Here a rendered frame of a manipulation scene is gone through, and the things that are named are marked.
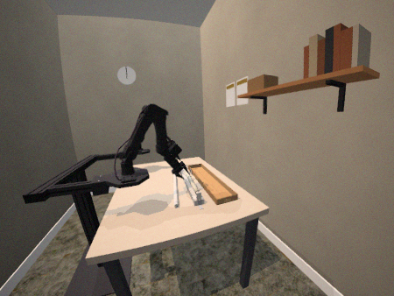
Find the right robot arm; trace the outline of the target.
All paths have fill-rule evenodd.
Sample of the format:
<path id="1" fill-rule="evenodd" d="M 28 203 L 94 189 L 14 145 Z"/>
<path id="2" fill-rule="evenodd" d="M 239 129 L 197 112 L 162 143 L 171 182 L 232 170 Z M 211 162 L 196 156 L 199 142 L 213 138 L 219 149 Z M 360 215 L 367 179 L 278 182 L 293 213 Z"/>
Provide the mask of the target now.
<path id="1" fill-rule="evenodd" d="M 146 107 L 147 106 L 147 107 Z M 168 111 L 160 108 L 155 104 L 144 105 L 137 126 L 128 142 L 123 148 L 123 156 L 121 158 L 121 183 L 136 181 L 135 172 L 132 170 L 133 160 L 137 157 L 139 152 L 139 146 L 144 137 L 144 134 L 152 121 L 155 119 L 156 132 L 157 132 L 157 144 L 156 152 L 164 156 L 165 161 L 168 164 L 173 163 L 175 157 L 177 157 L 182 151 L 177 144 L 173 144 L 170 148 L 166 137 L 166 116 Z M 157 115 L 157 116 L 156 116 Z M 170 154 L 171 153 L 171 154 Z M 125 157 L 124 157 L 125 156 Z M 126 160 L 125 160 L 126 158 Z"/>

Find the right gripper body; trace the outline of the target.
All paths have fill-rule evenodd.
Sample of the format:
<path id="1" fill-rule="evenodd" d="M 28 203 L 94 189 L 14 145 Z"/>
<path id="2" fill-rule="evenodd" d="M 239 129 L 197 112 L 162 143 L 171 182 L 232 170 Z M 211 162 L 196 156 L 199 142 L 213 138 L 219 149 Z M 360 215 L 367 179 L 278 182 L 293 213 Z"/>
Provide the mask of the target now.
<path id="1" fill-rule="evenodd" d="M 183 170 L 186 167 L 183 161 L 178 162 L 177 159 L 175 159 L 173 163 L 171 163 L 169 166 L 172 168 L 173 175 L 179 173 L 181 170 Z"/>

